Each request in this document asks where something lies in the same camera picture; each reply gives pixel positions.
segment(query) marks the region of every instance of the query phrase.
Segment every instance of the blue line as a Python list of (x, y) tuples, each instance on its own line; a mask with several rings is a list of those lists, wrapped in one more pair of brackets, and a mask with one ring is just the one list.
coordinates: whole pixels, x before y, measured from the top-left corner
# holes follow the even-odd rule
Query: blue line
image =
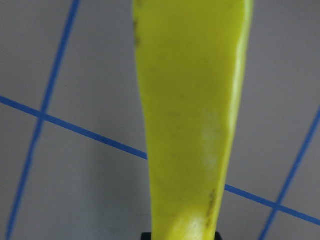
[(272, 209), (272, 211), (271, 211), (271, 213), (270, 213), (270, 215), (269, 215), (269, 217), (268, 217), (268, 219), (267, 219), (267, 221), (265, 223), (265, 226), (264, 226), (264, 228), (263, 228), (263, 230), (262, 230), (262, 232), (260, 234), (259, 240), (264, 240), (265, 237), (267, 236), (267, 234), (268, 234), (268, 232), (270, 230), (270, 227), (271, 227), (273, 221), (275, 220), (275, 217), (277, 215), (277, 211), (279, 210), (279, 206), (282, 204), (286, 194), (288, 193), (288, 189), (289, 189), (294, 177), (296, 176), (296, 173), (297, 173), (297, 171), (299, 169), (299, 166), (301, 165), (301, 162), (304, 159), (304, 156), (305, 156), (305, 154), (306, 154), (306, 152), (307, 152), (307, 150), (308, 150), (308, 148), (310, 146), (312, 138), (315, 135), (315, 132), (316, 132), (317, 127), (319, 125), (319, 121), (320, 121), (320, 107), (319, 107), (319, 109), (317, 111), (317, 114), (314, 117), (314, 120), (313, 120), (313, 122), (311, 124), (311, 127), (309, 129), (309, 132), (308, 132), (307, 136), (304, 139), (302, 147), (301, 147), (301, 149), (300, 149), (300, 151), (299, 151), (299, 153), (298, 153), (298, 155), (297, 155), (297, 157), (296, 157), (296, 159), (294, 161), (294, 164), (293, 164), (293, 166), (291, 168), (291, 171), (290, 171), (289, 175), (287, 176), (286, 181), (285, 181), (285, 183), (284, 183), (284, 185), (283, 185), (283, 187), (282, 187), (282, 189), (281, 189), (281, 191), (279, 193), (279, 196), (278, 196), (278, 198), (276, 200), (276, 203), (275, 203), (276, 207), (274, 207)]
[(296, 217), (296, 218), (299, 218), (299, 219), (302, 219), (304, 221), (307, 221), (307, 222), (310, 222), (310, 223), (313, 223), (313, 224), (316, 224), (316, 225), (320, 226), (320, 219), (317, 219), (315, 217), (309, 216), (307, 214), (301, 213), (299, 211), (293, 210), (291, 208), (288, 208), (288, 207), (285, 207), (285, 206), (282, 206), (282, 205), (277, 205), (275, 202), (272, 202), (272, 201), (269, 201), (269, 200), (264, 199), (262, 197), (259, 197), (257, 195), (251, 194), (251, 193), (249, 193), (247, 191), (243, 191), (243, 190), (238, 189), (238, 188), (236, 188), (234, 186), (230, 186), (230, 185), (226, 184), (224, 190), (226, 190), (226, 191), (228, 191), (230, 193), (236, 194), (236, 195), (238, 195), (240, 197), (243, 197), (243, 198), (249, 199), (251, 201), (254, 201), (256, 203), (265, 205), (267, 207), (277, 208), (277, 210), (280, 211), (280, 212), (283, 212), (285, 214), (291, 215), (293, 217)]
[[(73, 23), (74, 23), (74, 19), (75, 19), (75, 16), (76, 16), (76, 12), (77, 12), (79, 3), (80, 3), (79, 0), (74, 0), (73, 1), (72, 6), (70, 8), (69, 15), (68, 15), (68, 19), (67, 19), (65, 27), (64, 27), (64, 32), (63, 32), (63, 35), (62, 35), (62, 38), (61, 38), (61, 41), (60, 41), (60, 44), (59, 44), (59, 48), (58, 48), (58, 51), (57, 51), (57, 54), (56, 54), (56, 58), (55, 58), (54, 65), (53, 65), (53, 68), (52, 68), (52, 72), (51, 72), (51, 75), (50, 75), (50, 78), (49, 78), (49, 82), (48, 82), (48, 85), (47, 85), (45, 96), (44, 96), (44, 99), (43, 99), (43, 102), (42, 102), (41, 111), (38, 113), (39, 114), (38, 115), (38, 120), (37, 120), (36, 127), (35, 127), (35, 130), (34, 130), (34, 133), (33, 133), (33, 137), (32, 137), (32, 140), (31, 140), (31, 143), (30, 143), (30, 146), (29, 146), (29, 151), (28, 151), (28, 154), (26, 156), (25, 164), (24, 164), (23, 171), (22, 171), (22, 174), (21, 174), (21, 177), (20, 177), (19, 186), (18, 186), (16, 195), (15, 195), (15, 200), (14, 200), (14, 203), (13, 203), (12, 211), (11, 211), (10, 218), (9, 218), (9, 221), (8, 221), (8, 225), (7, 225), (6, 240), (10, 240), (11, 239), (12, 233), (14, 231), (14, 227), (15, 227), (15, 224), (16, 224), (16, 221), (17, 221), (18, 212), (19, 212), (19, 209), (20, 209), (20, 206), (21, 206), (22, 197), (24, 195), (25, 187), (26, 187), (26, 184), (27, 184), (27, 181), (28, 181), (28, 176), (29, 176), (29, 173), (30, 173), (30, 169), (32, 167), (34, 152), (35, 152), (35, 149), (36, 149), (39, 137), (41, 135), (41, 131), (42, 131), (43, 125), (44, 125), (43, 116), (48, 111), (50, 99), (51, 99), (51, 96), (53, 94), (53, 90), (54, 90), (54, 86), (55, 86), (55, 83), (56, 83), (56, 80), (57, 80), (57, 77), (58, 77), (58, 74), (59, 74), (59, 70), (61, 68), (62, 60), (63, 60), (63, 57), (64, 57), (64, 53), (65, 53), (65, 50), (66, 50), (66, 46), (67, 46), (67, 43), (68, 43), (68, 39), (69, 39), (70, 32), (71, 32), (71, 29), (72, 29), (72, 26), (73, 26)], [(3, 102), (7, 102), (8, 104), (11, 104), (13, 107), (16, 107), (16, 108), (17, 107), (21, 107), (25, 111), (32, 112), (30, 108), (24, 107), (23, 105), (14, 104), (13, 101), (8, 101), (8, 99), (6, 99), (6, 98), (2, 98), (1, 100)]]
[(6, 98), (4, 96), (0, 96), (0, 103), (4, 104), (4, 105), (7, 105), (9, 107), (12, 107), (14, 109), (18, 109), (26, 114), (30, 114), (32, 116), (35, 116), (35, 117), (39, 117), (40, 116), (40, 113), (38, 110), (35, 110), (31, 107), (28, 107), (26, 105), (23, 105), (21, 103), (18, 103), (16, 101), (13, 101), (13, 100), (10, 100), (9, 98)]
[[(10, 106), (12, 108), (15, 108), (17, 110), (20, 110), (20, 111), (22, 111), (24, 113), (31, 114), (33, 116), (38, 116), (40, 114), (40, 112), (38, 110), (35, 110), (35, 109), (31, 108), (31, 107), (28, 107), (28, 106), (25, 106), (25, 105), (20, 104), (18, 102), (15, 102), (15, 101), (10, 100), (8, 98), (5, 98), (3, 96), (0, 96), (0, 103), (3, 103), (5, 105)], [(63, 121), (63, 120), (61, 120), (59, 118), (56, 118), (54, 116), (45, 114), (44, 117), (43, 117), (43, 120), (45, 120), (45, 121), (47, 121), (49, 123), (55, 124), (57, 126), (60, 126), (62, 128), (68, 129), (70, 131), (73, 131), (73, 132), (75, 132), (77, 134), (83, 135), (83, 136), (85, 136), (87, 138), (96, 140), (96, 141), (98, 141), (100, 143), (109, 145), (111, 147), (117, 148), (117, 149), (125, 151), (125, 152), (127, 152), (129, 154), (133, 154), (133, 155), (135, 155), (137, 157), (140, 157), (142, 159), (147, 160), (147, 154), (145, 152), (143, 152), (143, 151), (140, 151), (140, 150), (135, 149), (133, 147), (124, 145), (124, 144), (122, 144), (120, 142), (117, 142), (117, 141), (114, 141), (114, 140), (112, 140), (110, 138), (101, 136), (101, 135), (99, 135), (97, 133), (94, 133), (92, 131), (86, 130), (86, 129), (82, 128), (82, 127), (73, 125), (73, 124), (71, 124), (69, 122)], [(269, 201), (269, 200), (267, 200), (265, 198), (262, 198), (262, 197), (259, 197), (257, 195), (251, 194), (251, 193), (249, 193), (247, 191), (243, 191), (243, 190), (241, 190), (239, 188), (236, 188), (234, 186), (230, 186), (230, 185), (226, 184), (224, 189), (226, 191), (228, 191), (230, 193), (233, 193), (233, 194), (236, 194), (236, 195), (238, 195), (240, 197), (246, 198), (248, 200), (254, 201), (256, 203), (262, 204), (262, 205), (270, 207), (270, 208), (277, 208), (278, 211), (281, 211), (283, 213), (292, 215), (294, 217), (300, 218), (302, 220), (305, 220), (307, 222), (310, 222), (310, 223), (313, 223), (313, 224), (316, 224), (316, 225), (320, 225), (320, 219), (317, 219), (315, 217), (312, 217), (312, 216), (306, 215), (304, 213), (295, 211), (295, 210), (287, 208), (285, 206), (281, 206), (281, 205), (278, 206), (275, 202), (272, 202), (272, 201)]]
[(89, 131), (89, 130), (86, 130), (82, 127), (79, 127), (79, 126), (76, 126), (76, 125), (73, 125), (69, 122), (66, 122), (66, 121), (63, 121), (61, 119), (58, 119), (54, 116), (50, 116), (50, 115), (45, 115), (44, 116), (44, 119), (52, 124), (55, 124), (55, 125), (58, 125), (60, 127), (63, 127), (65, 129), (68, 129), (68, 130), (71, 130), (77, 134), (81, 134), (85, 137), (88, 137), (90, 139), (93, 139), (93, 140), (96, 140), (100, 143), (103, 143), (103, 144), (106, 144), (106, 145), (109, 145), (111, 147), (114, 147), (116, 149), (119, 149), (119, 150), (122, 150), (124, 152), (127, 152), (129, 154), (132, 154), (132, 155), (135, 155), (137, 157), (140, 157), (142, 159), (145, 159), (147, 160), (147, 154), (143, 151), (140, 151), (138, 149), (135, 149), (133, 147), (130, 147), (128, 145), (124, 145), (120, 142), (117, 142), (117, 141), (114, 141), (110, 138), (107, 138), (105, 136), (101, 136), (97, 133), (94, 133), (92, 131)]
[(249, 199), (251, 201), (254, 201), (256, 203), (259, 203), (259, 204), (262, 204), (262, 205), (265, 205), (267, 207), (270, 207), (270, 208), (274, 208), (275, 207), (275, 203), (272, 202), (272, 201), (269, 201), (267, 199), (264, 199), (262, 197), (259, 197), (257, 195), (253, 195), (247, 191), (243, 191), (243, 190), (240, 190), (239, 188), (236, 188), (234, 186), (230, 186), (230, 185), (225, 185), (224, 187), (224, 190), (230, 192), (230, 193), (233, 193), (233, 194), (236, 194), (236, 195), (239, 195), (241, 197), (244, 197), (246, 199)]
[(318, 226), (320, 226), (320, 219), (317, 219), (315, 217), (312, 217), (312, 216), (309, 216), (309, 215), (306, 215), (304, 213), (301, 213), (301, 212), (298, 212), (296, 210), (293, 210), (291, 208), (288, 208), (288, 207), (285, 207), (285, 206), (278, 206), (277, 209), (283, 213), (286, 213), (286, 214), (289, 214), (291, 216), (294, 216), (296, 218), (299, 218), (299, 219), (302, 219), (302, 220), (305, 220), (307, 222), (310, 222), (310, 223), (313, 223), (313, 224), (316, 224)]

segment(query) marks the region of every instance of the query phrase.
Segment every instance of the brown blemish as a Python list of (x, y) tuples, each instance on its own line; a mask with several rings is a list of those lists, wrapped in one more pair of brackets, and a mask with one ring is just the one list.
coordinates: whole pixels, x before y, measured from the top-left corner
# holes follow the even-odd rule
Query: brown blemish
[(137, 26), (138, 26), (138, 20), (137, 20), (137, 19), (134, 19), (134, 20), (133, 20), (133, 29), (136, 30), (136, 29), (137, 29)]
[(135, 47), (137, 48), (140, 44), (140, 38), (138, 37), (138, 34), (137, 34), (137, 28), (138, 28), (138, 20), (137, 19), (134, 19), (133, 20), (133, 29), (134, 29), (134, 44), (135, 44)]
[(210, 228), (210, 226), (212, 225), (212, 215), (214, 213), (214, 207), (215, 207), (215, 203), (216, 203), (216, 190), (212, 190), (212, 192), (209, 195), (210, 198), (210, 202), (209, 202), (209, 208), (206, 211), (206, 228)]
[(142, 7), (142, 5), (143, 5), (143, 0), (135, 0), (136, 1), (136, 5), (138, 6), (138, 7)]
[(140, 38), (137, 36), (137, 35), (135, 35), (134, 36), (134, 44), (135, 44), (135, 47), (137, 48), (137, 47), (139, 47), (139, 45), (140, 45)]

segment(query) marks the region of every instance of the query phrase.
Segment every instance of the blue tape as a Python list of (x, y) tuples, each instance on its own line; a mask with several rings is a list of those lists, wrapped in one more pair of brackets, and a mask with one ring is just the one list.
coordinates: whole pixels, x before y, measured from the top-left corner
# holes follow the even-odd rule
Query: blue tape
[[(25, 106), (23, 104), (20, 104), (18, 102), (15, 102), (15, 101), (12, 101), (8, 98), (5, 98), (3, 96), (0, 96), (0, 103), (2, 104), (5, 104), (7, 106), (10, 106), (12, 108), (15, 108), (17, 110), (20, 110), (22, 112), (25, 112), (27, 114), (31, 114), (33, 116), (38, 116), (39, 115), (39, 111), (31, 108), (31, 107), (28, 107), (28, 106)], [(137, 157), (140, 157), (142, 159), (145, 159), (147, 160), (147, 154), (143, 151), (140, 151), (138, 149), (135, 149), (133, 147), (130, 147), (130, 146), (127, 146), (127, 145), (124, 145), (120, 142), (117, 142), (117, 141), (114, 141), (110, 138), (107, 138), (107, 137), (104, 137), (104, 136), (101, 136), (97, 133), (94, 133), (92, 131), (89, 131), (89, 130), (86, 130), (82, 127), (79, 127), (79, 126), (76, 126), (74, 124), (71, 124), (69, 122), (66, 122), (66, 121), (63, 121), (59, 118), (56, 118), (54, 116), (51, 116), (51, 115), (45, 115), (43, 117), (43, 119), (49, 123), (52, 123), (52, 124), (55, 124), (57, 126), (60, 126), (64, 129), (68, 129), (70, 131), (73, 131), (74, 133), (77, 133), (77, 134), (80, 134), (80, 135), (83, 135), (87, 138), (90, 138), (90, 139), (93, 139), (93, 140), (96, 140), (100, 143), (103, 143), (103, 144), (106, 144), (106, 145), (109, 145), (111, 147), (114, 147), (114, 148), (117, 148), (121, 151), (125, 151), (129, 154), (132, 154), (132, 155), (135, 155)], [(312, 216), (309, 216), (307, 214), (304, 214), (304, 213), (301, 213), (301, 212), (298, 212), (298, 211), (295, 211), (293, 209), (290, 209), (288, 207), (285, 207), (285, 206), (282, 206), (282, 205), (277, 205), (275, 202), (272, 202), (272, 201), (269, 201), (265, 198), (262, 198), (262, 197), (259, 197), (257, 195), (254, 195), (252, 193), (249, 193), (247, 191), (243, 191), (239, 188), (236, 188), (234, 186), (230, 186), (230, 185), (225, 185), (225, 188), (224, 188), (227, 192), (230, 192), (230, 193), (233, 193), (233, 194), (236, 194), (240, 197), (243, 197), (243, 198), (246, 198), (248, 200), (251, 200), (251, 201), (254, 201), (256, 203), (259, 203), (259, 204), (262, 204), (264, 206), (267, 206), (269, 208), (277, 208), (278, 211), (280, 212), (283, 212), (283, 213), (286, 213), (288, 215), (291, 215), (293, 217), (296, 217), (296, 218), (299, 218), (299, 219), (302, 219), (304, 221), (307, 221), (307, 222), (310, 222), (310, 223), (313, 223), (313, 224), (316, 224), (316, 225), (319, 225), (320, 226), (320, 219), (317, 219), (315, 217), (312, 217)]]
[(315, 132), (316, 132), (317, 127), (319, 125), (319, 121), (320, 121), (320, 107), (319, 107), (319, 109), (314, 117), (314, 120), (311, 124), (311, 127), (310, 127), (304, 141), (303, 141), (302, 147), (301, 147), (301, 149), (300, 149), (300, 151), (294, 161), (294, 164), (290, 170), (290, 173), (288, 174), (288, 176), (284, 182), (284, 185), (279, 193), (279, 196), (278, 196), (276, 203), (275, 203), (276, 207), (274, 207), (272, 209), (272, 211), (271, 211), (271, 213), (265, 223), (265, 226), (259, 236), (259, 240), (264, 240), (266, 238), (266, 236), (270, 230), (270, 227), (271, 227), (272, 223), (274, 222), (275, 217), (277, 215), (277, 212), (279, 210), (278, 206), (280, 206), (283, 203), (285, 196), (288, 193), (289, 187), (290, 187), (293, 179), (296, 176), (296, 173), (297, 173), (299, 166), (301, 165), (301, 163), (306, 155), (306, 152), (310, 146), (310, 143), (312, 142), (313, 136), (315, 135)]
[(15, 199), (14, 199), (14, 203), (13, 203), (13, 206), (12, 206), (12, 210), (11, 210), (11, 214), (10, 214), (10, 217), (9, 217), (9, 221), (8, 221), (8, 224), (7, 224), (7, 230), (6, 230), (6, 236), (5, 236), (6, 240), (10, 240), (12, 238), (12, 234), (13, 234), (14, 227), (15, 227), (15, 224), (16, 224), (16, 221), (17, 221), (17, 216), (18, 216), (19, 209), (20, 209), (20, 206), (21, 206), (22, 198), (23, 198), (23, 195), (24, 195), (24, 191), (25, 191), (25, 188), (26, 188), (27, 181), (28, 181), (28, 176), (29, 176), (29, 173), (30, 173), (30, 169), (32, 167), (34, 152), (35, 152), (35, 149), (36, 149), (39, 137), (41, 135), (41, 131), (42, 131), (43, 125), (44, 125), (43, 116), (48, 111), (50, 100), (51, 100), (51, 97), (52, 97), (52, 94), (53, 94), (53, 91), (54, 91), (54, 86), (55, 86), (55, 83), (57, 81), (57, 77), (59, 75), (59, 71), (60, 71), (60, 68), (61, 68), (62, 60), (63, 60), (64, 54), (65, 54), (65, 51), (66, 51), (68, 39), (69, 39), (69, 36), (70, 36), (70, 32), (71, 32), (71, 29), (72, 29), (72, 26), (73, 26), (73, 23), (74, 23), (74, 19), (75, 19), (76, 12), (77, 12), (77, 9), (79, 7), (79, 4), (80, 4), (80, 0), (74, 0), (72, 5), (71, 5), (70, 12), (69, 12), (69, 15), (68, 15), (68, 19), (66, 21), (66, 24), (65, 24), (65, 27), (64, 27), (64, 32), (63, 32), (63, 35), (62, 35), (62, 38), (61, 38), (61, 41), (60, 41), (60, 44), (59, 44), (59, 48), (58, 48), (58, 51), (57, 51), (57, 54), (56, 54), (56, 57), (55, 57), (55, 61), (54, 61), (54, 64), (53, 64), (52, 72), (50, 74), (50, 78), (49, 78), (49, 81), (48, 81), (48, 85), (47, 85), (47, 88), (46, 88), (44, 99), (42, 101), (41, 111), (36, 114), (36, 112), (30, 107), (24, 106), (24, 105), (19, 104), (19, 103), (16, 104), (15, 102), (13, 102), (11, 100), (8, 100), (7, 98), (3, 98), (3, 97), (1, 98), (1, 100), (3, 102), (6, 102), (7, 104), (10, 104), (12, 107), (21, 108), (21, 110), (24, 110), (25, 112), (28, 112), (30, 114), (36, 114), (36, 117), (38, 117), (38, 120), (37, 120), (37, 123), (36, 123), (36, 127), (34, 129), (33, 136), (32, 136), (32, 139), (31, 139), (31, 143), (30, 143), (30, 146), (29, 146), (29, 150), (28, 150), (28, 153), (27, 153), (27, 156), (26, 156), (26, 160), (25, 160), (25, 163), (24, 163), (23, 171), (22, 171), (22, 174), (21, 174), (21, 177), (20, 177), (20, 182), (19, 182), (18, 189), (17, 189), (16, 195), (15, 195)]

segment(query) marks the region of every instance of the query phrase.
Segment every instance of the gray background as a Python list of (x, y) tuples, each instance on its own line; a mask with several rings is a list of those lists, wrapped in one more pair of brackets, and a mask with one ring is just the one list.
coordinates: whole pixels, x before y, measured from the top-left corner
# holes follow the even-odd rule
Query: gray background
[[(0, 0), (0, 96), (39, 110), (70, 0)], [(275, 202), (320, 103), (320, 1), (257, 0), (227, 184)], [(48, 114), (146, 151), (129, 0), (83, 0)], [(0, 240), (36, 117), (0, 103)], [(320, 129), (283, 205), (320, 219)], [(151, 230), (146, 160), (45, 122), (13, 240), (138, 240)], [(256, 240), (271, 208), (225, 192), (217, 230)], [(318, 240), (279, 212), (268, 240)]]

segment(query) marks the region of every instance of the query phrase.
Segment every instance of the black object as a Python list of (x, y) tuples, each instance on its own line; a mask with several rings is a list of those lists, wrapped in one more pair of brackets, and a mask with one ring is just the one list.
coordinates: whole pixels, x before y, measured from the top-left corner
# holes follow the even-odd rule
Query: black object
[[(151, 232), (143, 232), (141, 234), (141, 240), (151, 240)], [(217, 231), (215, 232), (214, 240), (223, 240)]]

